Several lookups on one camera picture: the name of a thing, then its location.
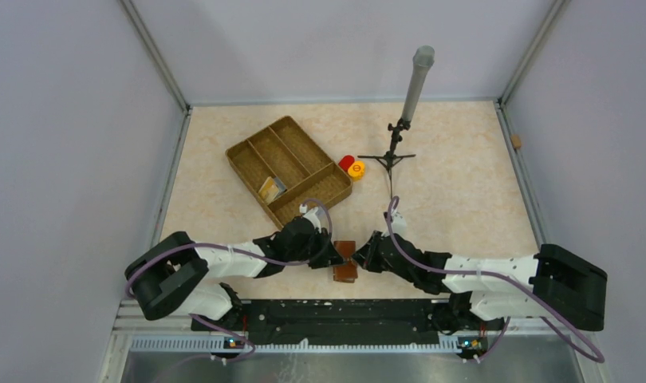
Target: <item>white wall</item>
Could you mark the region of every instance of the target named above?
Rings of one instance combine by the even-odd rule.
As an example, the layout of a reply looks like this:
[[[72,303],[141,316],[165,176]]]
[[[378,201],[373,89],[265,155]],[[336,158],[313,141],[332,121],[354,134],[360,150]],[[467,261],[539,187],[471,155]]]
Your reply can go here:
[[[646,0],[571,2],[510,119],[549,236],[609,273],[609,369],[646,381]]]
[[[135,0],[187,101],[404,99],[418,46],[425,99],[498,97],[550,0]]]
[[[116,0],[0,1],[0,382],[97,379],[181,117]]]

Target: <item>red round object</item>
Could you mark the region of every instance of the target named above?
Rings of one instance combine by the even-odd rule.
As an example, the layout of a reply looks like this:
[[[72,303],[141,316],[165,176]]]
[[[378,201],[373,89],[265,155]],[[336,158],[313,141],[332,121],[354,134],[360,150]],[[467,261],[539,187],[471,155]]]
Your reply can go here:
[[[353,156],[344,156],[340,161],[340,168],[346,172],[354,162],[356,162],[356,159]]]

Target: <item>wooden tray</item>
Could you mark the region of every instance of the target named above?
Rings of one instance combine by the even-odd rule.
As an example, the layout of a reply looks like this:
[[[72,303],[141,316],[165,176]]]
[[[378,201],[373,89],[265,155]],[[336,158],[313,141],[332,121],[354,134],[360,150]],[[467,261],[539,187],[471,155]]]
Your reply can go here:
[[[227,149],[226,157],[279,229],[299,215],[299,204],[306,198],[320,199],[331,208],[351,194],[349,175],[291,116]],[[268,176],[278,177],[287,188],[271,203],[265,203],[258,194]]]

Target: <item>yellow lid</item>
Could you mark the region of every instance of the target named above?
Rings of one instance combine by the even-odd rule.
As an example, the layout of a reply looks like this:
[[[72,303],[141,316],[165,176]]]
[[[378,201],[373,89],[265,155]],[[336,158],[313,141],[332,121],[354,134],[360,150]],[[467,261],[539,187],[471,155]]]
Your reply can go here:
[[[363,175],[365,174],[365,164],[363,161],[356,161],[349,166],[347,173],[351,176],[352,180],[358,181],[363,178]]]

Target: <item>tabletop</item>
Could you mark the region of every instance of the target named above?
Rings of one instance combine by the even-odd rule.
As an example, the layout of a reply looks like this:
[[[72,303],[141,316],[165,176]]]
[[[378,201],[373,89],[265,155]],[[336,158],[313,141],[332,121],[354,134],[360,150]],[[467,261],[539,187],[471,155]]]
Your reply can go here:
[[[282,116],[296,122],[335,161],[383,155],[402,103],[194,107],[162,236],[186,231],[196,242],[241,243],[277,230],[225,157],[225,151]],[[420,102],[396,154],[416,154],[393,170],[394,194],[408,223],[405,239],[422,251],[477,258],[532,255],[530,228],[491,101]],[[334,240],[363,246],[384,231],[386,171],[365,160],[352,194],[330,209]],[[332,269],[287,267],[269,278],[223,279],[244,299],[428,298],[394,274],[359,268],[354,283]]]

